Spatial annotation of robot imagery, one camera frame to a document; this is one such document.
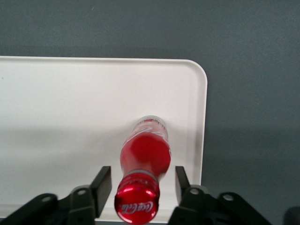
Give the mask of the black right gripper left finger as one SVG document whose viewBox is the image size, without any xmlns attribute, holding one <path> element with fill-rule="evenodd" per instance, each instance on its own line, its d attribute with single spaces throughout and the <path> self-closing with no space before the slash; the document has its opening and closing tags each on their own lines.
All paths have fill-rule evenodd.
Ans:
<svg viewBox="0 0 300 225">
<path fill-rule="evenodd" d="M 58 199 L 45 193 L 36 196 L 4 218 L 2 225 L 94 225 L 112 190 L 111 167 L 103 166 L 90 185 L 74 188 Z"/>
</svg>

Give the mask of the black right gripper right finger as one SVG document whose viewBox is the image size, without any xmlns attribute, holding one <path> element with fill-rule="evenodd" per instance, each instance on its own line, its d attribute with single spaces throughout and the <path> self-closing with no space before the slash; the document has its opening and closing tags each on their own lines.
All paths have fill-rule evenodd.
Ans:
<svg viewBox="0 0 300 225">
<path fill-rule="evenodd" d="M 211 196 L 204 186 L 190 184 L 183 166 L 175 167 L 178 206 L 169 225 L 269 225 L 270 222 L 240 195 Z"/>
</svg>

